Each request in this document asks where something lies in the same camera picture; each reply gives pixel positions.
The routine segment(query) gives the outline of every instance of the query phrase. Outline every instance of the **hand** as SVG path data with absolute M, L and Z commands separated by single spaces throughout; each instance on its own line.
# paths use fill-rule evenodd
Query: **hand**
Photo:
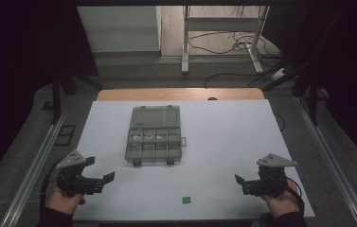
M 48 197 L 45 207 L 65 213 L 67 215 L 73 215 L 79 205 L 86 203 L 83 194 L 77 194 L 74 197 L 68 197 L 62 190 L 56 186 Z
M 294 182 L 287 180 L 287 183 L 293 191 L 297 192 Z M 296 198 L 288 191 L 284 191 L 278 197 L 261 196 L 261 198 L 266 201 L 273 218 L 278 218 L 287 213 L 300 212 Z

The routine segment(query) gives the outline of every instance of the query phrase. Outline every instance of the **clear plastic box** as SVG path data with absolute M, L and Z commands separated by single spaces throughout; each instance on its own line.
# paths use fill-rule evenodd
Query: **clear plastic box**
M 181 157 L 179 106 L 134 107 L 125 153 L 128 163 L 174 165 Z

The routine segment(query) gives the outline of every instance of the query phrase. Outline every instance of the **white wall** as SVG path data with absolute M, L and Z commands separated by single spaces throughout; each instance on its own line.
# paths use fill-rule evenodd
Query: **white wall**
M 78 7 L 92 52 L 159 51 L 160 7 Z

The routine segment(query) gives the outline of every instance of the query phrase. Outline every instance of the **small green cube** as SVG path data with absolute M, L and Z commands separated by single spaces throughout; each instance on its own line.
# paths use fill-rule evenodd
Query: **small green cube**
M 190 203 L 190 197 L 183 197 L 182 198 L 182 204 L 189 204 Z

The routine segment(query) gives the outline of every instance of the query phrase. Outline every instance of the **sleeve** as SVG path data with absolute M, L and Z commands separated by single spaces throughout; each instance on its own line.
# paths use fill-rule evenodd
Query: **sleeve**
M 292 212 L 278 217 L 275 227 L 308 227 L 305 219 L 299 212 Z
M 45 207 L 36 227 L 69 227 L 71 223 L 71 215 L 66 215 L 65 213 Z

